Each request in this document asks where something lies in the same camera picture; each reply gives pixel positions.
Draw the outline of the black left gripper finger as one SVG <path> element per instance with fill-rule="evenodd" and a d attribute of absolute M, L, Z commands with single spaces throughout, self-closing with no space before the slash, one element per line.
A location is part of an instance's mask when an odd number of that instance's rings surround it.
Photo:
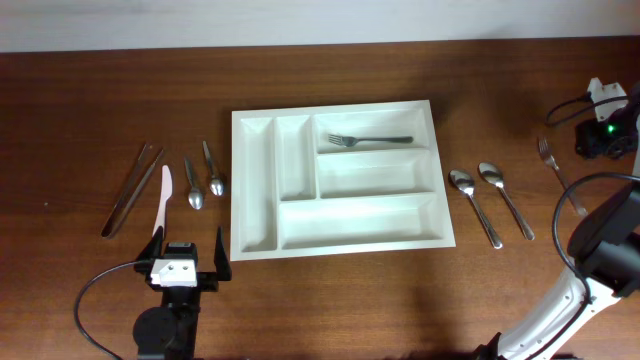
<path fill-rule="evenodd" d="M 223 228 L 219 226 L 216 232 L 214 253 L 215 275 L 218 281 L 231 281 L 232 269 L 223 241 Z"/>
<path fill-rule="evenodd" d="M 137 256 L 137 261 L 152 260 L 160 256 L 162 243 L 164 241 L 164 227 L 157 226 L 151 240 Z"/>

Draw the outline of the steel fork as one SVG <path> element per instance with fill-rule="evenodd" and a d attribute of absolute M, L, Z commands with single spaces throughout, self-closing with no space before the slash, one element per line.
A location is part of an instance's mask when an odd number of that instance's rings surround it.
<path fill-rule="evenodd" d="M 401 137 L 353 137 L 353 136 L 343 136 L 337 134 L 328 134 L 327 140 L 334 145 L 341 147 L 355 147 L 357 144 L 362 142 L 385 142 L 385 143 L 398 143 L 398 144 L 410 144 L 414 141 L 414 138 L 411 136 L 401 136 Z"/>
<path fill-rule="evenodd" d="M 563 189 L 568 189 L 570 184 L 560 167 L 557 165 L 557 162 L 551 152 L 549 143 L 545 137 L 540 137 L 538 139 L 538 152 L 545 165 L 550 167 L 554 171 L 557 179 L 563 186 Z M 571 193 L 568 196 L 568 199 L 570 200 L 575 212 L 578 215 L 585 217 L 588 214 L 586 208 L 583 206 L 582 202 L 578 199 L 575 193 Z"/>

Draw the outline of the large steel spoon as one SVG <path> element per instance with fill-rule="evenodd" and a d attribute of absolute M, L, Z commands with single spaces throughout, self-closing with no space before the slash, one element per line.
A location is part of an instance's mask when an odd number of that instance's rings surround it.
<path fill-rule="evenodd" d="M 534 240 L 535 239 L 535 234 L 534 234 L 533 229 L 528 224 L 528 222 L 524 219 L 523 215 L 517 209 L 517 207 L 515 206 L 514 202 L 512 201 L 512 199 L 510 198 L 510 196 L 506 192 L 505 183 L 504 183 L 504 175 L 501 172 L 501 170 L 496 165 L 494 165 L 492 163 L 481 162 L 478 165 L 478 171 L 479 171 L 479 174 L 481 175 L 481 177 L 486 182 L 494 185 L 498 189 L 498 191 L 501 194 L 501 196 L 503 197 L 506 205 L 508 206 L 509 210 L 511 211 L 516 223 L 520 227 L 524 238 L 529 240 L 529 241 Z"/>
<path fill-rule="evenodd" d="M 475 181 L 473 177 L 466 171 L 453 169 L 449 172 L 449 179 L 456 188 L 469 198 L 492 247 L 494 249 L 501 249 L 503 247 L 501 238 L 475 199 Z"/>

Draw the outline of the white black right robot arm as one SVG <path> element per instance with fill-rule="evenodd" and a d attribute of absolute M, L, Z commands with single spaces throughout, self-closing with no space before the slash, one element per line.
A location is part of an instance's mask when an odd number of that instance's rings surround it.
<path fill-rule="evenodd" d="M 577 125 L 577 154 L 612 159 L 639 151 L 639 89 L 591 79 L 579 96 L 592 119 Z M 598 179 L 624 186 L 588 213 L 566 246 L 558 222 L 576 189 Z M 591 318 L 639 289 L 639 173 L 599 172 L 566 186 L 554 209 L 551 234 L 565 267 L 554 287 L 527 317 L 506 333 L 478 346 L 474 359 L 554 359 L 560 348 Z"/>

